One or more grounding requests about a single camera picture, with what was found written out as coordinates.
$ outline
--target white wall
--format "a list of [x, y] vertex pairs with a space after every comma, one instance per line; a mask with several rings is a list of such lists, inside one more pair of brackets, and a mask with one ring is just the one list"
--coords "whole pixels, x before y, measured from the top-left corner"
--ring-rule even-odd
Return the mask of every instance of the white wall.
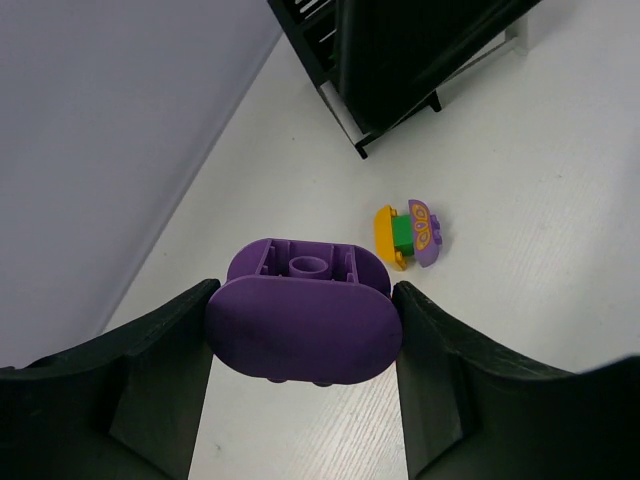
[[279, 31], [262, 0], [0, 3], [0, 367], [102, 330]]

